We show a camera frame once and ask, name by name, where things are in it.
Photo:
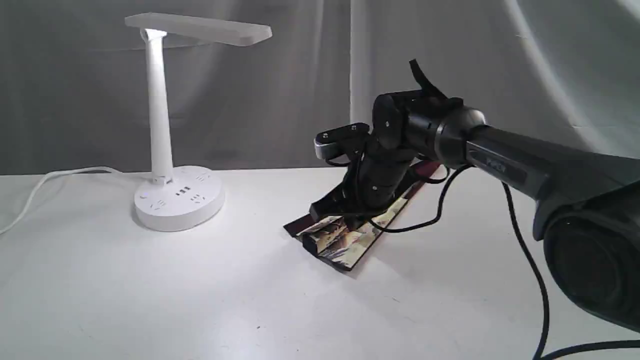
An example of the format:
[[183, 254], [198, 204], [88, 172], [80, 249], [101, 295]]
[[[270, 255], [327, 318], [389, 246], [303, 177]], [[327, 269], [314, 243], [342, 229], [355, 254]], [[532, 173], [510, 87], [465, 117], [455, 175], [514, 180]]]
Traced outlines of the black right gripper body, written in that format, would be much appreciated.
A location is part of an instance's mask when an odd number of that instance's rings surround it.
[[343, 140], [336, 147], [349, 159], [346, 174], [328, 194], [311, 203], [311, 218], [360, 221], [386, 212], [398, 198], [397, 189], [417, 152], [406, 146], [386, 149], [377, 140]]

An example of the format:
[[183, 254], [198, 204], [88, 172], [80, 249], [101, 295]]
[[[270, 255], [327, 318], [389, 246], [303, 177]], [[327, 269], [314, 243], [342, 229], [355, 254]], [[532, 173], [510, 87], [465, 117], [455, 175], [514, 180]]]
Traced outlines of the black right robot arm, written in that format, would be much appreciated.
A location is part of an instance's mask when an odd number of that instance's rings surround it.
[[425, 90], [378, 95], [370, 127], [355, 123], [315, 137], [317, 157], [349, 158], [342, 182], [311, 204], [315, 221], [361, 223], [418, 180], [423, 156], [475, 167], [535, 202], [532, 236], [542, 241], [553, 280], [572, 303], [604, 321], [639, 330], [637, 158], [593, 153], [487, 125], [461, 98]]

